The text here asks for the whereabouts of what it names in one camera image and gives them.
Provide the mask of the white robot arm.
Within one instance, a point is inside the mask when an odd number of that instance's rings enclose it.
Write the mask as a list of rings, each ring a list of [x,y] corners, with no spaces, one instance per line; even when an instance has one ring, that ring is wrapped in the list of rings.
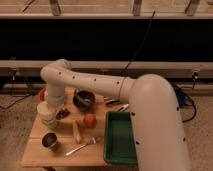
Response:
[[[40,71],[45,100],[58,107],[67,86],[130,105],[139,171],[192,171],[178,100],[172,85],[156,74],[130,77],[74,72],[59,59]]]

